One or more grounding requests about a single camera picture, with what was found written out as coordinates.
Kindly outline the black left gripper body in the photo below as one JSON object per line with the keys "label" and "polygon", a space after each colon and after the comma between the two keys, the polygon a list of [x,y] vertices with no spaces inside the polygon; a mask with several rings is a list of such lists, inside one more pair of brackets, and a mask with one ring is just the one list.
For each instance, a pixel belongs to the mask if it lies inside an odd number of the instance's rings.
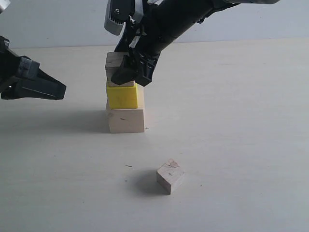
{"label": "black left gripper body", "polygon": [[20,57],[9,48],[10,41],[0,37],[0,94],[2,97],[20,97],[16,78]]}

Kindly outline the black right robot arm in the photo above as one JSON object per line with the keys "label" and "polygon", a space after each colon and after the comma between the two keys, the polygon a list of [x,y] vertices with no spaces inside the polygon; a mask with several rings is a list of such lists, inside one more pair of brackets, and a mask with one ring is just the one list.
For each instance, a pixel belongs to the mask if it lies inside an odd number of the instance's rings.
{"label": "black right robot arm", "polygon": [[160,53],[194,24],[240,4],[275,4],[274,0],[110,0],[105,29],[121,36],[115,52],[125,55],[111,81],[117,85],[152,82]]}

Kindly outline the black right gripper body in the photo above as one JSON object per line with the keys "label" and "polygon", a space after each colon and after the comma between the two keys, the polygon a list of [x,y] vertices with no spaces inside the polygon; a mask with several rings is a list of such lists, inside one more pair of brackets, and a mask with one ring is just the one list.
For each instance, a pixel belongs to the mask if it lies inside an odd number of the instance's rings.
{"label": "black right gripper body", "polygon": [[148,54],[128,47],[125,55],[125,72],[127,73],[153,73],[161,53]]}

